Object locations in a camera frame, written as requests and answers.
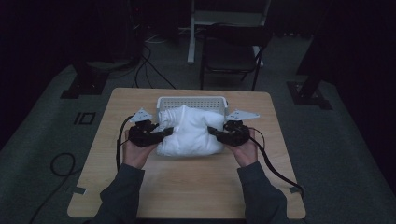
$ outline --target dark wall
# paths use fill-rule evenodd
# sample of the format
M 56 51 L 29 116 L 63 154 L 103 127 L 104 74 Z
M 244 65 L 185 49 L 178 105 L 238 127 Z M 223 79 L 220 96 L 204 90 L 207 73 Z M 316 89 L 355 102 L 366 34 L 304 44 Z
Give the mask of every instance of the dark wall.
M 12 1 L 0 3 L 0 148 L 50 81 L 70 64 L 67 45 L 84 61 L 128 56 L 127 1 Z
M 311 36 L 330 0 L 273 0 L 269 22 L 278 35 Z M 196 0 L 198 7 L 257 11 L 251 3 Z M 128 0 L 0 0 L 0 148 L 7 142 L 54 76 L 70 64 L 65 43 L 86 61 L 111 62 L 134 54 Z M 191 2 L 132 0 L 132 23 L 152 26 L 177 42 L 178 27 L 190 26 Z
M 331 82 L 396 193 L 396 4 L 333 1 L 299 74 Z

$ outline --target crumpled white towel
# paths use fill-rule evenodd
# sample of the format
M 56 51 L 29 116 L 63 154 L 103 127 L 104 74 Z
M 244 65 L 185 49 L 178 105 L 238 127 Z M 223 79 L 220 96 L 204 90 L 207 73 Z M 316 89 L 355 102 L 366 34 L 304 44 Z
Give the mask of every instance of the crumpled white towel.
M 174 131 L 157 146 L 158 155 L 194 157 L 223 150 L 223 144 L 207 131 L 207 126 L 223 130 L 224 116 L 219 113 L 183 105 L 161 111 L 159 124 L 159 131 L 169 127 L 174 127 Z

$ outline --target table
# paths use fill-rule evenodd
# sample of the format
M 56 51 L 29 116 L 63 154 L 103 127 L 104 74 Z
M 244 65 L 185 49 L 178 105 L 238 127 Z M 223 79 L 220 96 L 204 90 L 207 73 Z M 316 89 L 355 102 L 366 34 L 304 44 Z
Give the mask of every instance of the table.
M 259 119 L 245 120 L 265 136 L 266 151 L 274 167 L 296 181 L 288 151 L 280 130 L 271 96 L 252 91 L 188 91 L 155 89 L 115 89 L 93 140 L 77 186 L 85 194 L 74 193 L 67 213 L 70 217 L 93 217 L 101 204 L 100 192 L 117 173 L 116 141 L 124 120 L 143 107 L 156 113 L 161 96 L 223 96 L 229 111 L 256 112 Z M 133 124 L 128 122 L 125 130 Z M 259 156 L 271 183 L 286 195 L 288 217 L 303 218 L 305 209 L 298 193 L 290 193 L 289 184 L 276 177 Z M 144 167 L 138 217 L 144 218 L 244 218 L 245 204 L 232 152 L 199 158 L 176 159 L 151 153 Z

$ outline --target white laundry basket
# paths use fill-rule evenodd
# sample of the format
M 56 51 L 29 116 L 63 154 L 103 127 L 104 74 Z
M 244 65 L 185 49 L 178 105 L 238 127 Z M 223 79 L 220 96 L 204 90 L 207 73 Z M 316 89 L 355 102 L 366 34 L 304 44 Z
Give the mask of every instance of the white laundry basket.
M 183 105 L 216 112 L 224 117 L 228 115 L 227 101 L 222 96 L 163 96 L 157 101 L 157 120 L 160 111 Z

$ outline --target person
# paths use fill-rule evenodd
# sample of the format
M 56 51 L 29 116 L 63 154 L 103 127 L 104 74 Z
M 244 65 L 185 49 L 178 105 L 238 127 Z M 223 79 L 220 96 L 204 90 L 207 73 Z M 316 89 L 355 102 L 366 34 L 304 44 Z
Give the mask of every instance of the person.
M 254 130 L 250 129 L 250 136 L 254 138 L 254 135 Z M 128 132 L 125 132 L 125 137 L 128 139 Z M 91 224 L 136 223 L 139 191 L 145 173 L 142 168 L 156 146 L 138 147 L 131 141 L 123 144 L 122 165 L 112 183 L 100 194 L 102 204 Z M 286 197 L 265 176 L 258 161 L 257 146 L 249 140 L 239 147 L 226 147 L 240 166 L 237 173 L 245 200 L 246 222 L 290 223 L 286 214 Z

